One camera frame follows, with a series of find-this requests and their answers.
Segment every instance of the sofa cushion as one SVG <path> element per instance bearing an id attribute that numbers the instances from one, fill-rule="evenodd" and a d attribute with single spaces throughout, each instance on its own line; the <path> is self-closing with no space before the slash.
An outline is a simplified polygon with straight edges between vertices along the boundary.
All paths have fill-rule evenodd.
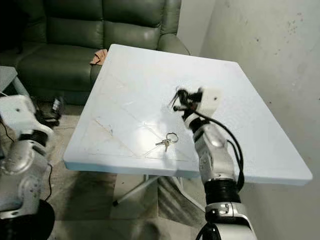
<path id="1" fill-rule="evenodd" d="M 102 20 L 102 0 L 45 0 L 50 17 L 78 20 Z"/>
<path id="2" fill-rule="evenodd" d="M 144 49 L 157 49 L 160 28 L 104 21 L 104 47 L 121 44 Z"/>
<path id="3" fill-rule="evenodd" d="M 181 0 L 166 0 L 161 24 L 161 34 L 177 34 Z"/>
<path id="4" fill-rule="evenodd" d="M 103 48 L 103 22 L 49 17 L 47 39 L 49 43 Z"/>
<path id="5" fill-rule="evenodd" d="M 103 0 L 105 20 L 146 27 L 160 25 L 165 0 Z"/>
<path id="6" fill-rule="evenodd" d="M 159 39 L 158 50 L 167 53 L 190 55 L 190 52 L 180 39 L 172 33 L 162 35 Z"/>
<path id="7" fill-rule="evenodd" d="M 43 43 L 37 42 L 23 42 L 22 53 L 18 53 L 18 49 L 10 49 L 0 53 L 0 65 L 3 66 L 10 66 L 10 67 L 17 67 L 21 59 L 25 58 L 26 56 L 33 53 L 35 50 L 43 46 Z"/>
<path id="8" fill-rule="evenodd" d="M 90 91 L 92 60 L 97 49 L 47 44 L 22 59 L 18 73 L 28 88 Z"/>
<path id="9" fill-rule="evenodd" d="M 47 19 L 43 0 L 16 0 L 16 2 L 28 15 L 28 23 L 23 33 L 23 39 L 28 42 L 45 43 L 47 41 Z"/>

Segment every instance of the table leg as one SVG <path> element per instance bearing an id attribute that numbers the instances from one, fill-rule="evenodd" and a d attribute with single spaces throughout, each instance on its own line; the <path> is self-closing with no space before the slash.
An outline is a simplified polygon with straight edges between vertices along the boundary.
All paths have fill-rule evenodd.
<path id="1" fill-rule="evenodd" d="M 183 185 L 183 182 L 182 182 L 182 177 L 180 177 L 180 181 L 178 181 L 178 178 L 173 176 L 172 177 L 175 185 L 177 186 L 177 188 L 179 189 L 180 193 L 186 198 L 188 199 L 191 203 L 193 203 L 195 206 L 197 206 L 199 209 L 201 209 L 203 212 L 206 212 L 205 211 L 205 208 L 200 204 L 198 203 L 196 200 L 194 200 L 191 196 L 189 196 L 185 190 L 184 190 L 184 185 Z"/>
<path id="2" fill-rule="evenodd" d="M 119 198 L 118 200 L 115 200 L 112 205 L 113 206 L 117 206 L 119 203 L 121 203 L 122 201 L 124 201 L 125 199 L 129 198 L 131 195 L 135 194 L 136 192 L 146 188 L 147 186 L 149 186 L 150 184 L 152 184 L 155 180 L 157 180 L 158 178 L 160 178 L 160 176 L 154 176 L 152 178 L 146 178 L 146 180 L 141 183 L 140 185 L 136 186 L 134 189 L 132 189 L 131 191 L 129 191 L 128 193 L 126 193 L 125 195 L 123 195 L 121 198 Z"/>
<path id="3" fill-rule="evenodd" d="M 27 92 L 27 90 L 25 89 L 25 87 L 23 86 L 23 84 L 17 76 L 14 78 L 12 83 L 18 94 L 30 97 L 29 93 Z"/>

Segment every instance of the metal table leg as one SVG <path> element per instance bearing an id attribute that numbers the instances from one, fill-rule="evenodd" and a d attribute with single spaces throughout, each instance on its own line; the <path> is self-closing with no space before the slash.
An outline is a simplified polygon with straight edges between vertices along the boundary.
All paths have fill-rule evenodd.
<path id="1" fill-rule="evenodd" d="M 27 90 L 25 89 L 25 87 L 23 86 L 23 84 L 17 76 L 14 78 L 12 83 L 18 94 L 30 97 L 29 93 L 27 92 Z"/>
<path id="2" fill-rule="evenodd" d="M 146 188 L 147 186 L 149 186 L 150 184 L 152 184 L 155 180 L 157 180 L 158 178 L 160 178 L 160 176 L 154 176 L 152 178 L 146 177 L 145 181 L 143 183 L 141 183 L 140 185 L 136 186 L 134 189 L 132 189 L 131 191 L 129 191 L 128 193 L 126 193 L 125 195 L 123 195 L 121 198 L 119 198 L 118 200 L 115 200 L 112 205 L 113 206 L 117 206 L 119 203 L 121 203 L 122 201 L 124 201 L 125 199 L 129 198 L 131 195 L 135 194 L 136 192 Z"/>

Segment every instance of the scratch on table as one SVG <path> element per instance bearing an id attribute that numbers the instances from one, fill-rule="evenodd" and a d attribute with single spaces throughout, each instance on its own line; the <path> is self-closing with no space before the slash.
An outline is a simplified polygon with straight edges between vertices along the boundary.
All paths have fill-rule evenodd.
<path id="1" fill-rule="evenodd" d="M 134 156 L 138 156 L 136 153 L 134 153 L 127 145 L 125 145 L 119 138 L 115 137 L 113 135 L 113 130 L 112 128 L 110 130 L 108 130 L 107 128 L 105 128 L 105 126 L 103 126 L 96 118 L 94 119 L 94 121 L 100 126 L 102 127 L 104 130 L 106 130 L 109 135 L 111 136 L 111 138 L 115 141 L 117 141 L 122 147 L 124 147 L 125 149 L 129 150 Z"/>

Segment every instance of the wire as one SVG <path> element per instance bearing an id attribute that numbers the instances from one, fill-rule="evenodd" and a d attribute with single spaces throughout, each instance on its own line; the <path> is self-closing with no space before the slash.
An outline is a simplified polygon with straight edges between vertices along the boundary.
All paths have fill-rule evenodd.
<path id="1" fill-rule="evenodd" d="M 243 160 L 240 161 L 240 158 L 238 156 L 238 152 L 236 150 L 234 143 L 230 140 L 227 140 L 227 143 L 231 144 L 233 151 L 234 151 L 235 158 L 236 158 L 236 162 L 238 163 L 239 176 L 238 176 L 237 188 L 238 188 L 238 191 L 240 192 L 240 190 L 242 189 L 242 187 L 245 184 L 244 162 L 243 162 Z"/>
<path id="2" fill-rule="evenodd" d="M 200 240 L 200 238 L 202 237 L 202 235 L 204 234 L 205 228 L 209 225 L 209 223 L 206 223 L 200 230 L 200 232 L 198 233 L 198 235 L 196 236 L 195 240 Z"/>
<path id="3" fill-rule="evenodd" d="M 8 134 L 8 130 L 7 130 L 6 125 L 4 125 L 4 123 L 2 121 L 0 121 L 0 124 L 2 124 L 2 126 L 4 127 L 5 135 L 14 143 L 15 141 Z"/>
<path id="4" fill-rule="evenodd" d="M 51 188 L 51 174 L 52 174 L 52 165 L 50 163 L 48 163 L 49 167 L 50 167 L 50 173 L 49 173 L 49 177 L 48 177 L 48 183 L 49 183 L 49 195 L 45 198 L 45 202 L 48 201 L 48 199 L 51 197 L 52 194 L 52 188 Z"/>
<path id="5" fill-rule="evenodd" d="M 235 145 L 236 145 L 236 147 L 238 149 L 238 152 L 239 152 L 239 155 L 238 155 L 235 146 L 232 144 L 232 147 L 233 147 L 233 150 L 234 150 L 234 154 L 236 155 L 237 163 L 238 163 L 238 166 L 239 166 L 239 176 L 238 176 L 238 181 L 237 181 L 237 188 L 238 188 L 238 191 L 240 192 L 240 190 L 242 189 L 242 187 L 245 184 L 245 176 L 244 176 L 244 173 L 243 173 L 244 157 L 243 157 L 242 150 L 241 150 L 241 147 L 240 147 L 240 144 L 239 144 L 238 140 L 233 135 L 233 133 L 224 124 L 222 124 L 218 120 L 215 120 L 215 119 L 213 119 L 211 117 L 203 115 L 202 113 L 197 112 L 197 111 L 195 111 L 195 110 L 193 110 L 191 108 L 189 108 L 189 109 L 191 111 L 193 111 L 193 113 L 195 113 L 199 117 L 204 118 L 204 119 L 206 119 L 206 120 L 208 120 L 210 122 L 213 122 L 213 123 L 217 124 L 218 126 L 220 126 L 221 128 L 223 128 L 230 135 L 232 140 L 234 141 L 234 143 L 235 143 Z"/>

